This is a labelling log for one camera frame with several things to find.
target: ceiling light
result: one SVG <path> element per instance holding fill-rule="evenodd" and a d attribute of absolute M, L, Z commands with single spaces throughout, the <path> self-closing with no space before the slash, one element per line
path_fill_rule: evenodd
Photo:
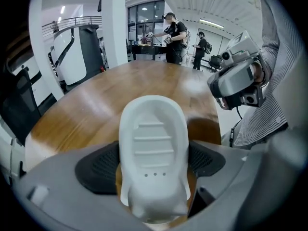
<path fill-rule="evenodd" d="M 220 25 L 215 24 L 215 23 L 210 22 L 210 21 L 206 21 L 206 20 L 203 20 L 203 19 L 200 19 L 200 21 L 205 22 L 205 23 L 208 23 L 208 24 L 211 24 L 211 25 L 214 25 L 214 26 L 218 26 L 218 27 L 220 27 L 220 28 L 223 28 L 223 26 L 220 26 Z"/>
<path fill-rule="evenodd" d="M 64 13 L 64 9 L 65 9 L 65 6 L 62 6 L 60 13 Z"/>

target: black rubber pad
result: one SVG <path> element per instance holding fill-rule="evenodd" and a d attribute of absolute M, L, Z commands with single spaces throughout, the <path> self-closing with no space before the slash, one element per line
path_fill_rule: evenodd
<path fill-rule="evenodd" d="M 93 193 L 116 195 L 115 172 L 119 163 L 119 142 L 115 141 L 82 158 L 75 167 L 75 175 Z"/>
<path fill-rule="evenodd" d="M 211 176 L 226 163 L 223 155 L 194 141 L 189 142 L 188 164 L 196 177 Z"/>

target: backpack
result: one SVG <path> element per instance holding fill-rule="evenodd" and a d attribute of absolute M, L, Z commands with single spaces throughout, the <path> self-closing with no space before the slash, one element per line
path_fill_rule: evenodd
<path fill-rule="evenodd" d="M 206 47 L 205 47 L 206 54 L 210 54 L 212 49 L 213 49 L 212 45 L 209 42 L 206 42 Z"/>

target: black cap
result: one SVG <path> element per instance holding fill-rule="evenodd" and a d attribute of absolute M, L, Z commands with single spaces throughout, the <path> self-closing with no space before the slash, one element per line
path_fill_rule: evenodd
<path fill-rule="evenodd" d="M 166 17 L 167 17 L 168 15 L 172 15 L 174 18 L 176 18 L 176 17 L 175 17 L 175 14 L 172 13 L 172 12 L 167 13 L 165 16 L 163 16 L 163 18 L 166 19 Z"/>

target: white pillar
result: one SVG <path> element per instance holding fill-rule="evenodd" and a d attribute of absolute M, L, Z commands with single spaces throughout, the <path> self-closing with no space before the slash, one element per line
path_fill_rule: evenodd
<path fill-rule="evenodd" d="M 29 33 L 32 50 L 43 79 L 56 100 L 59 100 L 64 94 L 45 52 L 41 14 L 42 0 L 31 0 L 29 6 Z"/>
<path fill-rule="evenodd" d="M 125 0 L 102 0 L 102 26 L 109 68 L 127 63 Z"/>

